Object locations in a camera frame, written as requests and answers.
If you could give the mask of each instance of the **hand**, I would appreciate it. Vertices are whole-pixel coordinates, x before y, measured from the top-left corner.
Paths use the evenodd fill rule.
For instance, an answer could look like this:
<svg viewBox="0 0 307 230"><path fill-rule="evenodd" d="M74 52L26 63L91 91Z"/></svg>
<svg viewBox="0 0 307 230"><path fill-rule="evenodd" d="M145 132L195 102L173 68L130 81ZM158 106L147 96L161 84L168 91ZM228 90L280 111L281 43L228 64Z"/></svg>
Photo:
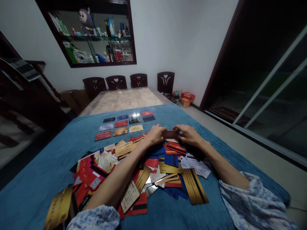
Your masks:
<svg viewBox="0 0 307 230"><path fill-rule="evenodd" d="M173 130L180 130L183 134L179 134L179 138L182 140L182 142L200 147L201 144L206 143L205 141L197 132L196 130L187 125L176 125Z"/></svg>
<svg viewBox="0 0 307 230"><path fill-rule="evenodd" d="M153 126L144 140L148 143L149 147L156 145L164 140L162 134L166 130L167 128L161 127L161 125Z"/></svg>

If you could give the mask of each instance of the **glass shelf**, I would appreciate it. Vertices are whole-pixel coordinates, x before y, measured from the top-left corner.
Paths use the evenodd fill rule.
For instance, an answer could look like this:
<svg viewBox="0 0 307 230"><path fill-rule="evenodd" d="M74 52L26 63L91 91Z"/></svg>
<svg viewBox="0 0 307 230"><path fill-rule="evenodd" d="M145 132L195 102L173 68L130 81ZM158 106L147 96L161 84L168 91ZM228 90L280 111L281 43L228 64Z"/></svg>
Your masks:
<svg viewBox="0 0 307 230"><path fill-rule="evenodd" d="M100 42L100 41L107 41L107 42L123 42L123 41L130 41L131 37L98 37L98 36L61 36L62 40L68 42Z"/></svg>

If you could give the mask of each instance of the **stuffed toy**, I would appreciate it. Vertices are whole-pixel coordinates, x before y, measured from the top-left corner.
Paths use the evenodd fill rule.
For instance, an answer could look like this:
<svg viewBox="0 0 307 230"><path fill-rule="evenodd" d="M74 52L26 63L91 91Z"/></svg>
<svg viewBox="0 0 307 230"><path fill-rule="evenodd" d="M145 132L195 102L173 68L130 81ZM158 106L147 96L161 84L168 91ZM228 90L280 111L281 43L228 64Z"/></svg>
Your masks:
<svg viewBox="0 0 307 230"><path fill-rule="evenodd" d="M94 31L93 31L94 23L90 15L90 9L87 8L87 11L85 9L80 9L79 16L80 16L80 21L83 25L83 27L81 28L83 28L84 36L93 35L94 34Z"/></svg>

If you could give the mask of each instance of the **patterned pajama sleeve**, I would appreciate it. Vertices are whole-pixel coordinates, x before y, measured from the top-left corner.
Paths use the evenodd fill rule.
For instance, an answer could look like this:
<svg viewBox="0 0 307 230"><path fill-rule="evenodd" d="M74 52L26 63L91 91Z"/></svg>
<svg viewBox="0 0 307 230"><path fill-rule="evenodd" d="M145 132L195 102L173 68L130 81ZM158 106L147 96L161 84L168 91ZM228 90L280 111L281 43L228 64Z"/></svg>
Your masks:
<svg viewBox="0 0 307 230"><path fill-rule="evenodd" d="M241 173L250 181L247 190L220 181L223 201L238 229L298 229L285 215L283 202L263 186L258 176Z"/></svg>
<svg viewBox="0 0 307 230"><path fill-rule="evenodd" d="M75 218L70 221L66 230L116 229L119 222L120 216L115 208L101 205L95 209L87 209L79 212Z"/></svg>

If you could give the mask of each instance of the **doormat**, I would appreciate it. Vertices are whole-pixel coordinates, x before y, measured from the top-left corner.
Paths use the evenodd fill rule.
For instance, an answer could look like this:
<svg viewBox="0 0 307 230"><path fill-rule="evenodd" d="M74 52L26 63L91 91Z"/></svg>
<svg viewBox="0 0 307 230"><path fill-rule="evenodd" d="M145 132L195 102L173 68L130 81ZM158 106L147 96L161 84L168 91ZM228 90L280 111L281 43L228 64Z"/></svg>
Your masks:
<svg viewBox="0 0 307 230"><path fill-rule="evenodd" d="M210 111L218 114L219 116L221 116L222 118L224 118L226 121L228 121L229 123L233 123L234 120L239 116L239 113L236 111L233 111L231 109L228 109L224 106L222 107L217 107L217 108L211 108L209 109ZM244 127L248 122L250 121L250 118L247 116L241 116L241 118L238 120L238 122L236 123L236 125L240 126L240 127ZM253 127L257 127L263 125L261 122L259 121L254 121L249 127L253 128Z"/></svg>

